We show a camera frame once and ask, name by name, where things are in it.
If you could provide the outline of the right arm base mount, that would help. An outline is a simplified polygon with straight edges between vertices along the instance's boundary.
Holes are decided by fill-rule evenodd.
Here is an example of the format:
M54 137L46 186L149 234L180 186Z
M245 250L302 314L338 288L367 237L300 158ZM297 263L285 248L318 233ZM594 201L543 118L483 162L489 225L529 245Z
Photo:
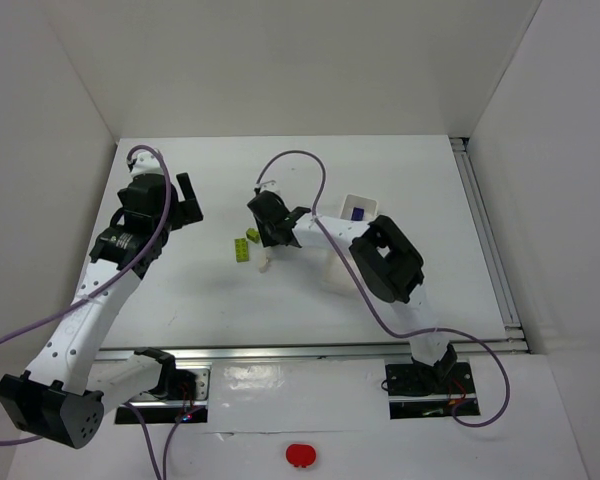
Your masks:
M427 384L411 363L386 364L381 389L388 395L391 420L479 416L473 374L468 362L459 362L439 385Z

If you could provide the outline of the blue lego brick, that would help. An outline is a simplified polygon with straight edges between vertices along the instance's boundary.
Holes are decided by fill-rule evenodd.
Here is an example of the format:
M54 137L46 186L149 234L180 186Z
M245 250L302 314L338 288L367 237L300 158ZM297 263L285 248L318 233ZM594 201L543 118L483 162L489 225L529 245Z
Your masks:
M354 207L351 212L351 219L353 221L363 221L365 218L365 210L363 208Z

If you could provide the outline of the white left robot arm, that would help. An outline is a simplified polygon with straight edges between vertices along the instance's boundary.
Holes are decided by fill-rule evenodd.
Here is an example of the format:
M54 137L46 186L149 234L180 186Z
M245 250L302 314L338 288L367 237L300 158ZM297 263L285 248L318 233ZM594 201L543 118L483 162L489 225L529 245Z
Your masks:
M73 303L54 315L55 331L24 372L0 380L0 404L17 429L73 449L86 446L104 416L134 397L191 398L196 387L194 374L152 347L91 373L116 317L170 234L203 219L188 175L171 176L158 150L134 146L126 163L131 181L96 237Z

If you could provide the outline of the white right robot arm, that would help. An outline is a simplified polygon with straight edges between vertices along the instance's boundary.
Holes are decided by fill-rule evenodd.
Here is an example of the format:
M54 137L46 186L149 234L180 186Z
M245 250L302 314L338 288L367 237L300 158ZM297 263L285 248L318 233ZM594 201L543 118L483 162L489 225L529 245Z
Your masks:
M341 260L380 328L407 340L420 376L440 383L457 354L429 305L424 260L393 220L329 217L307 207L287 208L280 195L258 190L247 203L266 246L332 250Z

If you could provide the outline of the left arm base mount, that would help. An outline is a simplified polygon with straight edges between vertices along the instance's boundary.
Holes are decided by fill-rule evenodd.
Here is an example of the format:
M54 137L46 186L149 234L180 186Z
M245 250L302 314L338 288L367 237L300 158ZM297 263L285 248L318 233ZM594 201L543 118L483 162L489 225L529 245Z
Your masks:
M129 400L147 425L204 424L208 421L211 370L206 366L178 369L166 394L142 392Z

